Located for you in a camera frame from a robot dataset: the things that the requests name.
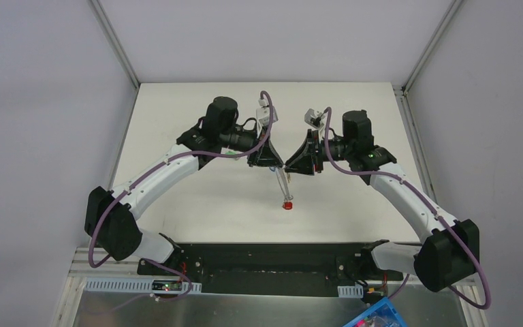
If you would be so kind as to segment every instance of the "white wall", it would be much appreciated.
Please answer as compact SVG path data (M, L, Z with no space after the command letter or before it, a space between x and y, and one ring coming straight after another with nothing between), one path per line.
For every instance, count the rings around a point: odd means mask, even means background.
M523 1L470 0L410 105L441 204L481 230L491 326L523 324Z
M403 84L451 0L105 0L142 82Z
M0 1L0 326L49 326L134 92L86 1Z

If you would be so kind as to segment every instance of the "blue container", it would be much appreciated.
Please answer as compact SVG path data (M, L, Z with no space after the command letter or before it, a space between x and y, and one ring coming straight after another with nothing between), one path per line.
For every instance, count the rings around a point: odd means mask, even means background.
M388 298L383 298L343 327L407 327Z

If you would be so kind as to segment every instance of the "white table surface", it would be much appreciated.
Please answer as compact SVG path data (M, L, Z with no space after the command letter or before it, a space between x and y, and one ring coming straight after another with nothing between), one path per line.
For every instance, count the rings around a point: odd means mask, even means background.
M420 185L410 144L390 83L184 83L142 84L123 146L115 185L151 165L179 135L204 116L214 97L234 98L243 122L255 116L259 92L272 97L279 121L271 140L285 162L304 141L308 108L333 109L332 127L342 133L342 114L368 111L375 143L387 148ZM155 201L138 225L178 242L370 242L418 241L398 211L356 176L327 162L317 176L291 175L294 209L282 209L275 174L250 168L246 158L215 159Z

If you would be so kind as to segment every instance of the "cable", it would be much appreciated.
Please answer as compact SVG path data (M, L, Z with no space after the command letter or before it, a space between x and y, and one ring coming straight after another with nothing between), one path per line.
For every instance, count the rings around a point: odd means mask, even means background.
M390 300L393 299L396 295L398 295L398 293L400 293L402 291L404 286L406 286L406 284L408 283L409 278L410 278L410 274L406 274L406 276L404 277L404 281L402 282L402 284L400 284L400 287L398 287L398 289L394 293L392 293L392 295L388 296L388 298Z
M185 262L182 262L179 266L181 267L181 273L185 275L187 273L187 265Z
M253 126L253 129L245 129L245 125L246 125L247 123L249 123L250 121L255 121L255 118L253 118L253 117L249 117L248 119L246 119L245 122L244 122L242 125L240 125L241 128L243 128L243 129L246 130L246 131L247 131L247 130L251 130L251 131L255 130L255 125Z
M377 287L376 290L382 290L382 292L386 292L386 291L387 291L386 286L387 286L387 272L384 272L384 277L383 277L383 280L382 280L382 285L380 285L379 287Z
M259 93L259 97L261 99L263 99L264 97L268 100L268 107L270 109L270 122L268 123L268 130L266 131L266 134L264 135L264 137L261 139L261 141L259 141L253 148L249 149L248 151L245 151L243 153L237 153L235 155L226 155L226 154L223 154L223 153L213 153L213 152L208 152L208 151L188 151L188 152L184 152L184 153L178 153L177 155L173 155L171 156L169 159L168 159L168 162L166 163L165 161L162 161L160 163L158 163L157 165L155 165L153 168L151 168L150 170L148 170L147 172L145 172L143 175L141 175L140 178L138 178L137 180L135 180L130 186L129 186L129 190L131 191L132 189L135 189L137 187L137 185L139 185L143 180L145 180L147 177L149 177L151 174L153 174L155 171L157 171L158 169L160 169L161 167L167 165L168 163L170 163L171 161L174 161L175 159L179 159L181 157L186 157L188 155L193 155L193 156L196 156L196 155L208 155L208 156L211 156L211 157L219 157L219 158L239 158L239 157L245 157L247 155L250 155L251 153L254 153L255 151L259 150L263 145L264 143L268 140L268 138L270 137L270 131L272 130L272 125L274 123L274 111L275 111L275 108L274 108L274 105L272 103L272 98L270 97L269 93L266 92L266 91L262 91ZM107 255L106 257L104 257L103 259L101 259L100 262L98 263L95 263L93 261L93 249L95 248L95 244L97 243L97 237L99 236L99 231L101 230L101 226L103 225L103 222L105 221L105 219L107 218L109 212L113 209L113 207L115 207L125 196L127 195L127 191L123 191L121 192L121 194L119 194L115 200L113 200L109 206L105 209L105 211L103 212L103 214L101 214L101 217L99 218L99 221L97 222L97 225L95 226L95 230L93 231L93 235L91 236L91 243L89 243L89 255L88 255L88 260L89 260L89 266L91 266L91 268L99 268L103 263L105 263L109 258L110 258L110 255Z
M482 287L484 288L484 298L485 298L484 304L479 305L478 303L473 302L472 300L467 298L464 294L460 293L453 286L449 286L450 290L452 290L456 295L461 297L461 299L468 302L468 304L470 304L471 306L478 308L478 309L482 309L482 310L488 309L490 307L490 305L492 304L492 297L490 294L490 286L488 285L488 281L486 280L486 274L484 272L484 269L482 268L482 266L480 265L480 263L478 262L478 260L474 256L474 254L472 253L472 251L470 251L470 249L466 246L466 244L464 244L464 241L462 241L462 239L460 239L460 237L448 225L446 220L444 220L444 218L442 216L438 215L438 210L436 210L436 208L428 201L428 199L426 199L426 197L423 195L423 193L418 191L416 186L410 184L409 181L406 181L406 180L402 179L402 177L400 177L396 174L389 173L389 172L376 172L376 171L352 172L352 171L345 170L345 169L341 168L340 166L338 166L338 164L334 161L334 158L332 158L332 154L330 153L330 143L328 140L328 134L330 132L330 121L332 120L331 107L327 107L324 110L324 114L325 113L328 114L328 117L326 118L326 128L325 128L326 133L324 134L324 145L326 146L326 156L328 157L328 160L330 161L332 166L334 166L334 168L336 168L339 172L342 172L343 174L355 175L355 176L364 176L364 175L389 176L389 177L395 178L397 181L399 181L403 185L406 185L406 187L408 187L424 203L424 205L426 205L426 207L428 207L430 212L436 217L436 219L438 221L440 221L440 223L450 233L450 235L452 235L454 240L456 240L456 242L460 245L460 247L462 247L462 250L464 250L466 255L470 258L470 261L472 261L472 263L474 264L474 267L476 268L476 271L478 272L478 275L480 276L480 280L482 282Z
M368 289L368 282L363 280L363 279L356 279L355 281L353 281L354 283L362 286L363 289L367 290Z
M333 128L329 127L328 129L329 129L330 131L332 131L332 134L334 134L334 137L336 137L336 138L339 137L338 134L336 134L336 131L334 131Z
M191 292L191 290L193 290L193 283L191 282L191 280L185 276L184 274L182 274L181 272L178 272L177 270L174 270L174 269L171 269L171 268L168 268L166 266L163 266L161 264L158 264L157 262L153 261L153 260L149 260L149 259L145 259L146 262L152 264L153 266L156 266L157 268L161 268L165 271L168 271L168 272L171 272L175 275L178 275L180 277L180 280L181 279L184 279L187 283L188 283L188 286L187 286L187 291L179 294L178 296L176 297L173 297L173 298L160 298L160 297L155 297L156 301L157 302L171 302L171 301L175 301L175 300L180 300L182 298L184 298L185 296L187 296L189 294L189 292ZM102 312L96 312L96 311L89 311L85 308L83 308L83 311L85 311L86 313L88 313L89 315L106 315L108 313L111 313L111 312L115 312L123 307L125 307L126 305L130 304L130 303L133 303L135 302L136 300L140 299L140 298L144 298L146 296L154 296L153 293L150 293L150 294L139 294L137 296L134 296L133 298L130 298L129 300L121 303L120 305L117 305L115 307L112 307L111 309L107 310L107 311L102 311Z

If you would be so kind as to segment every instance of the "black mounting plate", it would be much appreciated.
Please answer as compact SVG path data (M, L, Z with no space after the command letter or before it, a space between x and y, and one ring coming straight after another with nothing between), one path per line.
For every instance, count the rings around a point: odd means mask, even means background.
M176 261L170 268L184 262L203 293L336 297L339 285L354 284L351 277L383 279L382 270L356 268L368 266L360 264L360 249L370 243L177 244L183 252L168 260ZM141 261L139 275L172 275ZM388 270L387 278L401 281L402 273Z

